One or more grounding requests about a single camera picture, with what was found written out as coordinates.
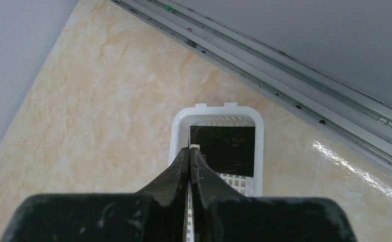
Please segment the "black credit card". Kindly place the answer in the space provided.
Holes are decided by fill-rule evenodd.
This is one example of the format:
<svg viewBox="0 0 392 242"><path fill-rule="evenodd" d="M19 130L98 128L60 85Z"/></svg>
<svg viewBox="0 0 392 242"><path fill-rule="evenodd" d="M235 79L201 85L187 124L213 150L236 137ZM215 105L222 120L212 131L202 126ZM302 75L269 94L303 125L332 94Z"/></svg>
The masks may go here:
<svg viewBox="0 0 392 242"><path fill-rule="evenodd" d="M190 143L215 172L254 176L255 127L191 126Z"/></svg>

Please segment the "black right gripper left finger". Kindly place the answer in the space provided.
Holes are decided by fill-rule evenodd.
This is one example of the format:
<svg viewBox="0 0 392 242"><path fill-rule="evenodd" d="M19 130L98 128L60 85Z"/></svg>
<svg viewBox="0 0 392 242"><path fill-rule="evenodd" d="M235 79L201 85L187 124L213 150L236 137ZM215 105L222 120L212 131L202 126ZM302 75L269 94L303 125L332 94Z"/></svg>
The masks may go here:
<svg viewBox="0 0 392 242"><path fill-rule="evenodd" d="M2 241L185 241L189 149L134 193L36 194Z"/></svg>

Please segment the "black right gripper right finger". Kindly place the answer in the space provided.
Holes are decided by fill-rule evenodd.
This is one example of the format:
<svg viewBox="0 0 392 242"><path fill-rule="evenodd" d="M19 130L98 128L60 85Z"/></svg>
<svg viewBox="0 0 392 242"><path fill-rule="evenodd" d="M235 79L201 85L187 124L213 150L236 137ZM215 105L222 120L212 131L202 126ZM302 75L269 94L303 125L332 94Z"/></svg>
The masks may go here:
<svg viewBox="0 0 392 242"><path fill-rule="evenodd" d="M247 197L189 153L195 241L356 241L346 213L319 197Z"/></svg>

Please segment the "grey credit card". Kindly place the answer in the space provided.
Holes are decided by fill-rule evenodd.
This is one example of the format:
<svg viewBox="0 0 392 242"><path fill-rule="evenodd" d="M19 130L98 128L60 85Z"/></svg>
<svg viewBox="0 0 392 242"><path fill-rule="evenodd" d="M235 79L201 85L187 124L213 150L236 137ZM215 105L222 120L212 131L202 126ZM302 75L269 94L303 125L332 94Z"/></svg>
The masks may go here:
<svg viewBox="0 0 392 242"><path fill-rule="evenodd" d="M190 146L189 154L189 186L188 186L188 206L187 206L187 241L200 241L199 223L199 192L197 185L197 162L195 153L199 150L197 145Z"/></svg>

